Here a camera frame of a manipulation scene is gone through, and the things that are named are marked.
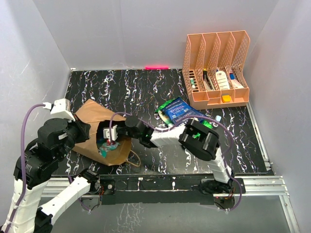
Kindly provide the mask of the brown paper bag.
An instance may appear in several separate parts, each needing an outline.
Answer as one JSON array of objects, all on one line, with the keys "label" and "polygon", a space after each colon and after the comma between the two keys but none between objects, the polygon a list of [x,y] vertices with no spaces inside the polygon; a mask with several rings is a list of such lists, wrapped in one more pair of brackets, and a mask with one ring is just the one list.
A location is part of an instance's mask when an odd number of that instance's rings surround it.
[{"label": "brown paper bag", "polygon": [[117,132],[125,118],[88,99],[75,113],[90,126],[89,139],[77,143],[73,151],[107,166],[116,166],[128,160],[132,139]]}]

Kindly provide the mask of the small colourful snack packet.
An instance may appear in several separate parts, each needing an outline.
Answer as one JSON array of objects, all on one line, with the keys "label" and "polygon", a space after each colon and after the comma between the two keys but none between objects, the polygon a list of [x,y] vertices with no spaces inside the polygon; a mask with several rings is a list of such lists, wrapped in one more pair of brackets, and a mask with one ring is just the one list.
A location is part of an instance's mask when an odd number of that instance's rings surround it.
[{"label": "small colourful snack packet", "polygon": [[119,145],[119,142],[115,142],[112,144],[104,142],[102,144],[98,144],[98,152],[103,158],[105,158],[108,152],[115,150]]}]

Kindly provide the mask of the green Chuba chips bag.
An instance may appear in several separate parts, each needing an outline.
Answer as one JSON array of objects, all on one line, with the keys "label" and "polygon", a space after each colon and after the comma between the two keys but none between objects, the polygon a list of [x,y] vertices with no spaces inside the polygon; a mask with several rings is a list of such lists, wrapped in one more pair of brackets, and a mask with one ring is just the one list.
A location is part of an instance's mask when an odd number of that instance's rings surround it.
[{"label": "green Chuba chips bag", "polygon": [[[161,109],[162,109],[165,105],[167,105],[168,103],[170,103],[171,101],[172,101],[172,100],[166,101],[163,105],[161,105],[161,106],[156,110],[156,113],[159,114],[160,118],[164,121],[164,123],[165,123],[168,127],[172,127],[172,126],[174,126],[174,124],[170,121],[169,117],[166,116],[166,115],[161,111]],[[207,122],[205,119],[204,119],[203,122],[201,122],[201,124],[205,125],[206,127],[210,128],[210,129],[213,128],[213,126],[212,126],[209,122]]]}]

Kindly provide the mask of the blue sea salt vinegar bag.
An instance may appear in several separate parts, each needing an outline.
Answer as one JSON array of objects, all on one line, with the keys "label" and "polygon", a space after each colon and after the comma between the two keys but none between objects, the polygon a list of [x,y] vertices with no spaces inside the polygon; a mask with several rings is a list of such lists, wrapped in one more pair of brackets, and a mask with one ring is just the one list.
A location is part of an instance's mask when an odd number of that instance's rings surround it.
[{"label": "blue sea salt vinegar bag", "polygon": [[196,119],[201,123],[204,121],[199,111],[188,105],[185,101],[183,101],[180,97],[173,99],[170,103],[165,105],[161,111],[169,117],[170,121],[176,125],[179,122],[183,123],[187,121],[187,119],[181,119],[183,117],[188,116],[197,116]]}]

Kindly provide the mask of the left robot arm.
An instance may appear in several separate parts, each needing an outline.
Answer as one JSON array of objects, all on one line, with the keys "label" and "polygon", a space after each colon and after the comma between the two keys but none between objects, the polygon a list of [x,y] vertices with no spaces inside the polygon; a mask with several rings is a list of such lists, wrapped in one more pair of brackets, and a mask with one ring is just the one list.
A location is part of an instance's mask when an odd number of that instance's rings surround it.
[{"label": "left robot arm", "polygon": [[82,195],[100,189],[100,176],[85,169],[49,202],[40,205],[44,189],[59,163],[78,143],[89,139],[91,126],[79,118],[47,120],[38,137],[22,148],[14,170],[14,194],[2,233],[50,233],[58,218]]}]

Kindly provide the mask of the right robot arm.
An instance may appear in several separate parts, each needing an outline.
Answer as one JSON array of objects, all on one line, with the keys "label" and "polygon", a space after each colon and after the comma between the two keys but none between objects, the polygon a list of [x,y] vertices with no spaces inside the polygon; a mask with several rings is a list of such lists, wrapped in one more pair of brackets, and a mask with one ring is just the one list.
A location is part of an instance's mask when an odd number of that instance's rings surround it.
[{"label": "right robot arm", "polygon": [[182,126],[157,129],[136,116],[129,116],[123,123],[117,124],[116,133],[137,139],[146,148],[181,145],[196,158],[206,161],[214,179],[200,182],[199,188],[203,193],[227,193],[229,196],[236,190],[239,194],[243,193],[241,183],[235,179],[233,170],[224,160],[218,133],[195,119],[189,119]]}]

